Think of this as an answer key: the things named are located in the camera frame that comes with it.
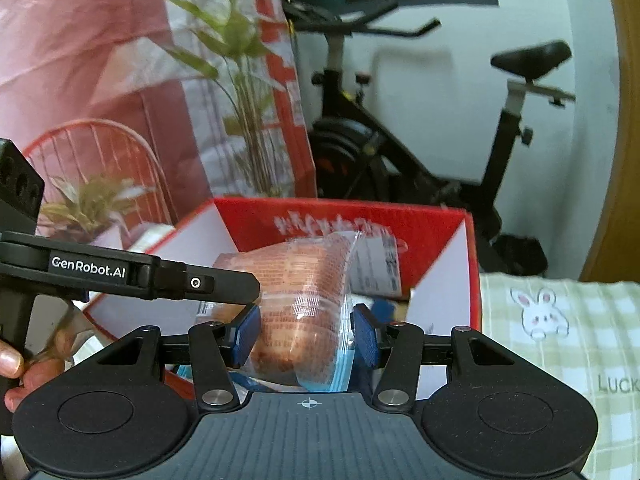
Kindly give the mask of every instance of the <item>bread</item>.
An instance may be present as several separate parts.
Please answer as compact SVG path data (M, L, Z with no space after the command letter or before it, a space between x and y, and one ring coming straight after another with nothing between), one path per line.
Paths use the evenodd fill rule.
M250 355L258 377L294 371L300 381L331 382L351 245L331 234L217 259L215 267L251 272L260 282L262 328ZM229 322L241 309L220 304L210 316Z

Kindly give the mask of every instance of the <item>human hand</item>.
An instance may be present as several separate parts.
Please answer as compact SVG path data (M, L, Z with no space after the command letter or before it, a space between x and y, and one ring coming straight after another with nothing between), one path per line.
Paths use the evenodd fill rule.
M4 395L4 405L10 412L13 413L33 390L65 371L65 361L60 356L70 355L74 339L75 335L59 330L54 338L57 355L45 355L32 364L26 364L20 352L0 341L0 375L9 379L22 378L21 386L8 390Z

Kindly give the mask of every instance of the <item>red wire chair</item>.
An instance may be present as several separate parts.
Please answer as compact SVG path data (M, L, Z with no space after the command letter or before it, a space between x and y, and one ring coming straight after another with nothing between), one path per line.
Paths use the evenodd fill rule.
M77 120L42 134L23 152L45 181L43 203L60 202L51 177L74 184L92 175L130 178L150 191L136 199L136 211L125 218L127 229L142 222L174 224L166 197L166 180L151 147L124 124L103 119ZM38 234L49 235L38 227Z

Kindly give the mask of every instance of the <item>white wall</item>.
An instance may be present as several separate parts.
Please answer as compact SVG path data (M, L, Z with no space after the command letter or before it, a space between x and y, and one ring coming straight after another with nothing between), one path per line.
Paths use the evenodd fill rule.
M420 40L355 36L345 50L345 86L353 72L371 72L366 105L437 174L480 180L506 98L507 74L490 66L501 50L563 39L572 42L566 0L499 0L499 7L404 7L380 25L417 28L437 16L442 28ZM320 112L318 89L326 43L300 34L299 79L309 124ZM542 80L574 90L570 61ZM561 110L530 97L524 124L535 130L529 149L518 144L498 196L504 230L540 239L550 251L560 215L574 108Z
M578 278L602 212L618 131L620 66L610 0L567 0L574 35L575 133L549 275Z

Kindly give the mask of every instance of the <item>bike seat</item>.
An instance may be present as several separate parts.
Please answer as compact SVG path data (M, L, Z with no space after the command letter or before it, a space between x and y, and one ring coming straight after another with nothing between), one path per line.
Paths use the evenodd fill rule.
M534 81L545 76L572 56L565 41L551 41L537 46L501 52L491 58L491 65Z

